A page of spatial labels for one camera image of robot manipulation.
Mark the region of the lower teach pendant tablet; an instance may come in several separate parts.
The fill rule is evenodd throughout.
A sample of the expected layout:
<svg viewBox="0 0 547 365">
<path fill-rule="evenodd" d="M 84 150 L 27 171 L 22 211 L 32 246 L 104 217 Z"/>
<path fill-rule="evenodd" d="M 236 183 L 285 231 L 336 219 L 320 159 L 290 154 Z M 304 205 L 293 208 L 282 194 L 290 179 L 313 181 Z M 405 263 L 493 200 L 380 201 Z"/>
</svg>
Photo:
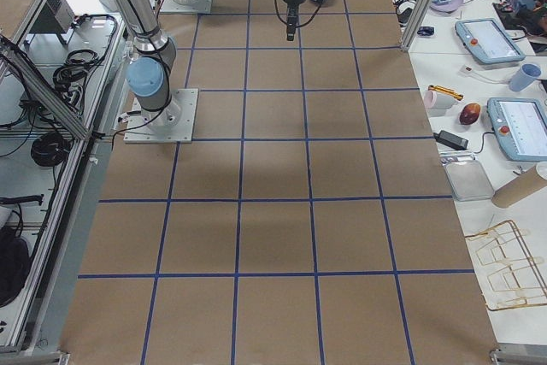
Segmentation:
<svg viewBox="0 0 547 365">
<path fill-rule="evenodd" d="M 509 160 L 546 160 L 546 114 L 540 101 L 491 97 L 486 108 L 497 142 Z"/>
</svg>

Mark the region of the yellow handled tool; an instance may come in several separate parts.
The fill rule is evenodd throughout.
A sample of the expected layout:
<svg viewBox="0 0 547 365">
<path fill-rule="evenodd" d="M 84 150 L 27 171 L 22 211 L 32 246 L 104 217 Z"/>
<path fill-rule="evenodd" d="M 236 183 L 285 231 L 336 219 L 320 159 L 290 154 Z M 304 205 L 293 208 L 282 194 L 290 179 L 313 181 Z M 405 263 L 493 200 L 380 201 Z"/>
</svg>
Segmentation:
<svg viewBox="0 0 547 365">
<path fill-rule="evenodd" d="M 443 94 L 448 95 L 448 96 L 451 96 L 456 101 L 461 101 L 463 99 L 462 94 L 460 94 L 460 93 L 458 93 L 455 90 L 452 90 L 450 88 L 443 87 L 441 85 L 429 85 L 428 89 L 432 90 L 432 91 L 437 91 L 439 93 L 443 93 Z"/>
</svg>

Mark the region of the light blue plastic cup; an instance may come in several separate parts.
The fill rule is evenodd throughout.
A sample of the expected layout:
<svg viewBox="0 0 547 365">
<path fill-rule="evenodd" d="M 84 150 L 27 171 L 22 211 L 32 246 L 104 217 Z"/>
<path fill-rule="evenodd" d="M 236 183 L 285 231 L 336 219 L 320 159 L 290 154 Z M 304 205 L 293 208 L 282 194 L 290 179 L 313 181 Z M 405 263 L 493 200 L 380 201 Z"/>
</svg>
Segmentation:
<svg viewBox="0 0 547 365">
<path fill-rule="evenodd" d="M 511 91 L 523 91 L 541 75 L 541 67 L 535 63 L 525 63 L 511 77 L 509 81 L 509 89 Z"/>
</svg>

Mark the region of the aluminium diagonal frame beam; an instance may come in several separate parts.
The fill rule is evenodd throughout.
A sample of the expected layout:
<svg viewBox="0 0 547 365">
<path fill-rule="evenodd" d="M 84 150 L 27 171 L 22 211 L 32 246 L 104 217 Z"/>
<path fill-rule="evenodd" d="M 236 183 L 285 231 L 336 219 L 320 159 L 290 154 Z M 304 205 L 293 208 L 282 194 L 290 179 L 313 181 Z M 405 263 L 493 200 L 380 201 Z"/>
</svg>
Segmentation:
<svg viewBox="0 0 547 365">
<path fill-rule="evenodd" d="M 85 126 L 77 111 L 56 93 L 26 53 L 3 35 L 1 36 L 1 59 L 19 78 L 29 95 L 46 107 L 76 139 L 87 140 L 91 136 L 91 129 Z"/>
</svg>

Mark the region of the purple plate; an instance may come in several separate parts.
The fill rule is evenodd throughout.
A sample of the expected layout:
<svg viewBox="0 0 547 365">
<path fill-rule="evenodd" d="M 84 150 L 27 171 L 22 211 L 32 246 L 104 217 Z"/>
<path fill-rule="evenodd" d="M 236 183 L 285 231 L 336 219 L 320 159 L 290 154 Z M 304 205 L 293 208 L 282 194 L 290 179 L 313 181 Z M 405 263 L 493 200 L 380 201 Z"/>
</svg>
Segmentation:
<svg viewBox="0 0 547 365">
<path fill-rule="evenodd" d="M 435 11 L 443 13 L 453 13 L 457 11 L 464 3 L 464 0 L 449 0 L 447 3 L 437 4 L 431 2 L 429 7 Z"/>
</svg>

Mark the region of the metal tray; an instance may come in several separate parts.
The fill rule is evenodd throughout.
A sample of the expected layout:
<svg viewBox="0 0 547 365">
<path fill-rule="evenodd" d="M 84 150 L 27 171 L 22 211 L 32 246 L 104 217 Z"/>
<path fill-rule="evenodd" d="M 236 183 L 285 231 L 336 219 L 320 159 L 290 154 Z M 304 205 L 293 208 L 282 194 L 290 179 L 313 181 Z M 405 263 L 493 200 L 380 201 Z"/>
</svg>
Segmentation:
<svg viewBox="0 0 547 365">
<path fill-rule="evenodd" d="M 439 156 L 456 201 L 492 198 L 494 189 L 482 164 L 472 151 L 445 151 Z"/>
</svg>

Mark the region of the cardboard tube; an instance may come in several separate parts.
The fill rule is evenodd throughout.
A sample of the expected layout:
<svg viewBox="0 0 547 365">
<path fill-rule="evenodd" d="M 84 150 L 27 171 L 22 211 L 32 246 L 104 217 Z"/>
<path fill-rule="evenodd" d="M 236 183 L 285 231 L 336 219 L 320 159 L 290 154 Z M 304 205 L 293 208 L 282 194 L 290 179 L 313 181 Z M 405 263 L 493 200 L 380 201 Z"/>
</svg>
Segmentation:
<svg viewBox="0 0 547 365">
<path fill-rule="evenodd" d="M 546 187 L 546 162 L 538 162 L 495 191 L 492 202 L 507 208 Z"/>
</svg>

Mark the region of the upper teach pendant tablet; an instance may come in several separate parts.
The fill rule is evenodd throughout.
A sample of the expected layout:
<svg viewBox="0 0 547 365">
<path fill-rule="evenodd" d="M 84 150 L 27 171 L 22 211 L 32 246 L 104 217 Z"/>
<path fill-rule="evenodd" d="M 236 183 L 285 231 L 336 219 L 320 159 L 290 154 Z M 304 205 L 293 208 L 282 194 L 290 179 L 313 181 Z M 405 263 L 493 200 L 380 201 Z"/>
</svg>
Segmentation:
<svg viewBox="0 0 547 365">
<path fill-rule="evenodd" d="M 492 18 L 458 21 L 455 30 L 464 47 L 482 64 L 521 62 L 526 58 L 505 29 Z"/>
</svg>

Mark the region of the person at table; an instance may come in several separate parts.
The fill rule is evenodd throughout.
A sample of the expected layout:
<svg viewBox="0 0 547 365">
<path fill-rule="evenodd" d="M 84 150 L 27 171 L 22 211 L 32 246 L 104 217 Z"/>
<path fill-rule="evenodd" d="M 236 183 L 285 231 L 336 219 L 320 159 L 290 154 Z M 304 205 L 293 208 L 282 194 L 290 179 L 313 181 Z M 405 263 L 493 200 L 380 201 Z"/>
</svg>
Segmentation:
<svg viewBox="0 0 547 365">
<path fill-rule="evenodd" d="M 515 23 L 535 36 L 546 34 L 546 0 L 506 0 L 514 13 Z"/>
</svg>

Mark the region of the black bag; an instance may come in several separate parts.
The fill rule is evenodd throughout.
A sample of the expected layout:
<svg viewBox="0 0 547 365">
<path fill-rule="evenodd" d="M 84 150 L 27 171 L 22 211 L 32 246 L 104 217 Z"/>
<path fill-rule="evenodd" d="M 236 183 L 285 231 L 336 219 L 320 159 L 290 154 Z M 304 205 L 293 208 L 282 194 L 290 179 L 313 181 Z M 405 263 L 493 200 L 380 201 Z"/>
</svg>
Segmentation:
<svg viewBox="0 0 547 365">
<path fill-rule="evenodd" d="M 11 303 L 26 284 L 31 259 L 26 241 L 11 227 L 1 229 L 1 306 Z"/>
</svg>

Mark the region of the teach pendant tablet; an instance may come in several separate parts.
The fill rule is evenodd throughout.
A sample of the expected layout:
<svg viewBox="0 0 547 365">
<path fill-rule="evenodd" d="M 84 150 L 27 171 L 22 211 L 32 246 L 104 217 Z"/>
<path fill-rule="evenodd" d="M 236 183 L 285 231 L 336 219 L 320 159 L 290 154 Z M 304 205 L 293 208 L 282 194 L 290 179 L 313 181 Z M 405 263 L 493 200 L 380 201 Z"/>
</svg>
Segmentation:
<svg viewBox="0 0 547 365">
<path fill-rule="evenodd" d="M 509 160 L 546 160 L 546 114 L 540 101 L 491 97 L 486 108 L 497 142 Z"/>
<path fill-rule="evenodd" d="M 455 30 L 464 47 L 482 64 L 521 62 L 526 58 L 505 29 L 492 18 L 458 21 Z"/>
</svg>

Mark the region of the black power adapter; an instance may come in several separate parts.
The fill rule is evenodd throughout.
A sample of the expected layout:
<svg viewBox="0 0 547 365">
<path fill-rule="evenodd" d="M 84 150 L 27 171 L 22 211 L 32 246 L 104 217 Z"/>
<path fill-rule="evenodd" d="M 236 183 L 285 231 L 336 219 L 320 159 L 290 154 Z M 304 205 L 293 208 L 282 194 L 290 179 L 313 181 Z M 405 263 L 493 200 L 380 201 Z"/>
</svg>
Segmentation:
<svg viewBox="0 0 547 365">
<path fill-rule="evenodd" d="M 466 150 L 468 140 L 451 132 L 441 130 L 433 134 L 435 141 L 441 145 L 449 147 L 453 150 Z"/>
</svg>

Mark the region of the small blue black object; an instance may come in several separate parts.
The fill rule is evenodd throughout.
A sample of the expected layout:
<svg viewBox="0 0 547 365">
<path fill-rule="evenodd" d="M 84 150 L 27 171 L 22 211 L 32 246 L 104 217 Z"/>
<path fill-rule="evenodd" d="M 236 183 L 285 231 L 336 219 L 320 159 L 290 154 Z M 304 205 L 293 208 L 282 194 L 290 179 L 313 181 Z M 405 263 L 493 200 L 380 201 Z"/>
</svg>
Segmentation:
<svg viewBox="0 0 547 365">
<path fill-rule="evenodd" d="M 420 26 L 417 34 L 421 37 L 432 37 L 435 34 L 435 28 L 433 26 Z"/>
</svg>

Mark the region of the grey control box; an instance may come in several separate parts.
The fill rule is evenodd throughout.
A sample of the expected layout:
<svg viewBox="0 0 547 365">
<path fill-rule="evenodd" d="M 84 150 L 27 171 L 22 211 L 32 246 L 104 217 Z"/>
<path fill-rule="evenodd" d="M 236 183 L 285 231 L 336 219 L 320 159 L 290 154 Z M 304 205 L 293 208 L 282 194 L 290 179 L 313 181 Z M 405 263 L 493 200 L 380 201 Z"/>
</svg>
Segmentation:
<svg viewBox="0 0 547 365">
<path fill-rule="evenodd" d="M 46 0 L 29 34 L 56 35 L 61 44 L 67 45 L 74 33 L 73 23 L 74 12 L 67 0 Z"/>
</svg>

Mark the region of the red mango fruit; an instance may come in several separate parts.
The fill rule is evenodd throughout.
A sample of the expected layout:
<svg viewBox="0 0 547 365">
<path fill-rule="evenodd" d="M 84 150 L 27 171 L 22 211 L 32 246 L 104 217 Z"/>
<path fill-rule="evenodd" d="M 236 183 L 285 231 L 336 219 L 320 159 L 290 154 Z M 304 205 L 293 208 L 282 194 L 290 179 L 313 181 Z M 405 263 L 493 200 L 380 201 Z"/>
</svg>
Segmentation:
<svg viewBox="0 0 547 365">
<path fill-rule="evenodd" d="M 459 114 L 459 122 L 464 126 L 474 124 L 480 116 L 481 106 L 478 103 L 468 103 Z"/>
</svg>

